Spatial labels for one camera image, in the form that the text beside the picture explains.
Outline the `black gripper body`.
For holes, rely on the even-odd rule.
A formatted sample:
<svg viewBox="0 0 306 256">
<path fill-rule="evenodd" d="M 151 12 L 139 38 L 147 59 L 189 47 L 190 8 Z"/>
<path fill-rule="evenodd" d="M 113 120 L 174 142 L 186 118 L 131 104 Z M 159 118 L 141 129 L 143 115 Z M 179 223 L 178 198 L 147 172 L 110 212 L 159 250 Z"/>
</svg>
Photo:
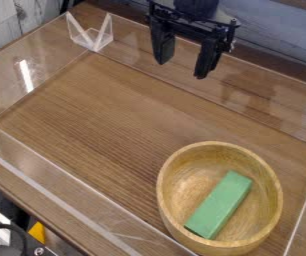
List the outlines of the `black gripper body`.
<svg viewBox="0 0 306 256">
<path fill-rule="evenodd" d="M 202 42 L 218 38 L 225 45 L 235 42 L 239 20 L 221 6 L 221 0 L 149 0 L 149 25 L 151 18 L 167 22 L 175 36 Z"/>
</svg>

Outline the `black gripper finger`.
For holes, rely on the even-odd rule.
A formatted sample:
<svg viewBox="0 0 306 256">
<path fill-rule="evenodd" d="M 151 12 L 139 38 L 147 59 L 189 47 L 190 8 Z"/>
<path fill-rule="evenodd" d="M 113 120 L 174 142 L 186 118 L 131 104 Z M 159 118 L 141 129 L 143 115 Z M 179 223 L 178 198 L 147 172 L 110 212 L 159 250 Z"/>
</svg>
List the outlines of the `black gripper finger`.
<svg viewBox="0 0 306 256">
<path fill-rule="evenodd" d="M 151 18 L 150 28 L 154 56 L 158 63 L 163 65 L 175 54 L 175 33 L 170 24 L 155 17 Z"/>
<path fill-rule="evenodd" d="M 217 68 L 222 56 L 222 47 L 218 38 L 206 38 L 202 42 L 202 49 L 195 65 L 194 76 L 205 79 L 209 73 Z"/>
</svg>

